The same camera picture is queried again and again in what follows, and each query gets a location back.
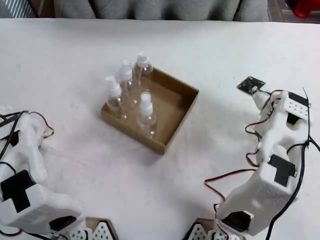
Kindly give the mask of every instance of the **plastic bottle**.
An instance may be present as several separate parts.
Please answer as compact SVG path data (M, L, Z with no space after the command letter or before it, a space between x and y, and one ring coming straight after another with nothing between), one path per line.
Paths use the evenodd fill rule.
M136 117L138 126L143 133L153 138L157 130L157 115L151 102L151 94L143 92L140 101L139 112Z
M133 81L133 69L128 59L122 60L119 77L124 106L133 109L137 106L139 93L137 85Z
M138 54L138 58L136 60L134 66L134 78L136 79L136 84L140 93L150 92L150 81L151 81L151 73L153 71L153 67L149 62L148 56L144 51Z
M109 96L106 104L109 107L109 110L120 120L127 119L127 113L124 108L122 91L120 84L116 81L114 76L106 77L106 81L109 87Z

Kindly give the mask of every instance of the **bottle cap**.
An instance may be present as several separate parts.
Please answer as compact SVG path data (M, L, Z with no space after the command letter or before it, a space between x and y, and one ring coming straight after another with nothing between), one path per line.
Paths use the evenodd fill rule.
M152 114L153 110L151 94L149 92L143 92L141 94L140 113L144 116L149 116Z
M139 52L136 63L140 68L145 68L149 63L149 58L144 51Z
M120 78L121 81L129 81L132 79L132 66L128 59L122 60L122 65L120 67Z
M107 76L105 80L108 83L109 93L112 98L121 96L120 84L116 81L115 76Z

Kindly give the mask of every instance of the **white plastic part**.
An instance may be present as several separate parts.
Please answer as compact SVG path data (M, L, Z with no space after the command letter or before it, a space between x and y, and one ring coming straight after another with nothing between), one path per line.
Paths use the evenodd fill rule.
M87 240L92 240L93 239L93 231L92 231L92 229L86 227L86 228L84 228L84 231L87 234L87 238L88 238Z
M133 77L133 69L131 66L131 63L129 62L128 59L123 59L122 60L122 65L120 67L120 78L121 81L129 81Z
M0 221L3 225L20 228L27 233L47 235L51 233L49 223L57 218L76 217L77 221L68 228L83 221L80 204L68 195L54 193L40 184L29 187L25 193L30 206L21 212L17 213L11 198L0 203Z
M116 81L115 76L107 76L105 79L108 83L109 93L112 98L121 96L120 84Z
M195 224L188 240L207 240L207 233L201 224Z
M149 63L149 58L144 51L139 52L136 64L140 68L145 68Z
M76 226L70 231L68 231L68 238L69 240L86 240L87 235L85 230L82 227Z
M276 96L280 98L274 103L275 108L267 121L258 124L255 130L262 136L258 145L259 152L256 161L259 168L243 185L234 189L219 205L216 220L223 229L241 236L240 232L227 226L221 220L230 213L246 211L251 215L250 225L246 233L254 236L269 226L271 219L284 207L293 194L299 176L289 176L287 185L283 186L275 181L277 169L268 164L270 157L275 154L295 164L296 172L301 167L301 146L293 148L287 155L287 150L294 144L303 144L308 138L308 119L299 119L294 125L287 123L288 92L283 91ZM260 113L260 121L266 119L272 110L271 98Z
M19 130L18 143L14 147L10 145L2 158L2 161L12 165L17 172L27 169L30 177L37 183L25 190L30 206L17 212L13 200L10 198L3 201L2 191L0 191L2 201L0 202L0 222L5 226L42 235L54 232L49 225L52 220L65 216L76 217L76 221L55 234L67 232L69 228L73 228L84 220L81 215L82 209L77 201L72 200L68 195L54 193L38 184L47 178L44 159L39 152L46 129L46 123L41 117L24 113L16 126L16 130ZM0 165L0 182L13 174L8 166Z
M105 222L100 222L92 234L93 240L114 240L111 230Z
M214 228L213 230L208 231L207 240L226 240L227 235L220 230L217 226L217 220L214 220ZM229 236L229 240L246 240L243 236L237 236L229 232L227 229L223 229Z
M30 175L36 183L42 183L47 179L45 162L39 151L46 128L42 118L35 114L24 113L16 126L16 129L19 130L19 142L14 147L8 147L2 158L2 161L12 165L17 172L19 166L28 164ZM3 147L5 142L5 140L0 141L0 146ZM0 182L12 175L13 171L6 165L0 165Z
M285 98L283 109L301 119L308 120L308 107L289 97Z
M140 113L144 116L150 116L153 113L153 110L151 94L149 92L143 92L141 94Z
M262 110L262 108L264 107L265 102L268 100L269 95L265 92L262 91L256 91L253 95L252 98L254 100L254 103L256 105L256 107L259 110Z

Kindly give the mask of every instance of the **gray couch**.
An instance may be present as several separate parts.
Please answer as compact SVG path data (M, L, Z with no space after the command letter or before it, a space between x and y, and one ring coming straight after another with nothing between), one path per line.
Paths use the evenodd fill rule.
M57 18L269 21L267 0L54 0Z

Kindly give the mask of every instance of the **white table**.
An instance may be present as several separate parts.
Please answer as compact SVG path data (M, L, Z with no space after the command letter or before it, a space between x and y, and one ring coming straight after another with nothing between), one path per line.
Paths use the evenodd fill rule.
M111 219L121 240L178 240L197 217L214 217L220 199L203 180L249 167L245 153L256 138L244 127L258 110L236 89L247 76L271 90L302 95L305 87L318 119L311 134L320 141L319 39L320 25L312 24L2 19L0 103L41 112L55 128L41 148L53 191L79 200L87 216ZM200 90L164 156L100 117L105 76L140 50ZM314 147L307 151L299 200L272 239L319 237L319 158ZM249 176L215 186L226 195Z

